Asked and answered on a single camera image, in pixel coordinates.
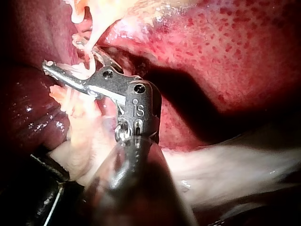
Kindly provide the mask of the left arm instrument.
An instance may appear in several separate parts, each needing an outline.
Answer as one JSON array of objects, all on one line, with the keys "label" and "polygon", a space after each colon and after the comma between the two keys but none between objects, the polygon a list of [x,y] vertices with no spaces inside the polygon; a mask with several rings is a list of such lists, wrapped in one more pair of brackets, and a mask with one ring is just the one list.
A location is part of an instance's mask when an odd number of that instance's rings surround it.
[{"label": "left arm instrument", "polygon": [[74,181],[50,180],[30,191],[23,226],[65,226],[84,187]]}]

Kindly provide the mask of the right arm instrument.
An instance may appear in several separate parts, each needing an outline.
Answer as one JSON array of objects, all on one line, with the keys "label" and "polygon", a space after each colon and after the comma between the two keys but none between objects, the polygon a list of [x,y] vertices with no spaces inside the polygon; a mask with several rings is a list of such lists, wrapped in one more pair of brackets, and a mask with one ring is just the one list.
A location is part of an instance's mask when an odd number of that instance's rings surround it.
[{"label": "right arm instrument", "polygon": [[153,83],[106,66],[90,77],[89,91],[110,98],[116,105],[116,141],[142,136],[159,142],[162,97]]}]

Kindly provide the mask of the right arm instrument jaw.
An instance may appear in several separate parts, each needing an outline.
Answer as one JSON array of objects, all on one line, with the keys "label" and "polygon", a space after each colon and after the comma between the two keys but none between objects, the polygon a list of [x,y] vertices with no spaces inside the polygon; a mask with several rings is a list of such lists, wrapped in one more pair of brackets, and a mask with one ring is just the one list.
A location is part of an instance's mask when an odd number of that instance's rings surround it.
[{"label": "right arm instrument jaw", "polygon": [[56,62],[44,60],[41,64],[45,75],[49,75],[57,81],[85,94],[94,94],[95,92],[90,88],[89,82],[92,75],[85,80],[81,80],[57,66]]},{"label": "right arm instrument jaw", "polygon": [[123,73],[123,68],[111,58],[104,50],[98,47],[93,47],[93,55],[97,61],[99,61],[103,66],[112,66],[117,72]]}]

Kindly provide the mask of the left arm instrument jaw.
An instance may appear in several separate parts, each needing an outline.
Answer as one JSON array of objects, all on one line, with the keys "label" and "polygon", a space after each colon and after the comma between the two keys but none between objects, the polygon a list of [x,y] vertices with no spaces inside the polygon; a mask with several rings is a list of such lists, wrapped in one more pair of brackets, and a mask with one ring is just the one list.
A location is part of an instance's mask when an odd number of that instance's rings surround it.
[{"label": "left arm instrument jaw", "polygon": [[69,172],[47,154],[31,154],[31,159],[60,182],[70,180]]}]

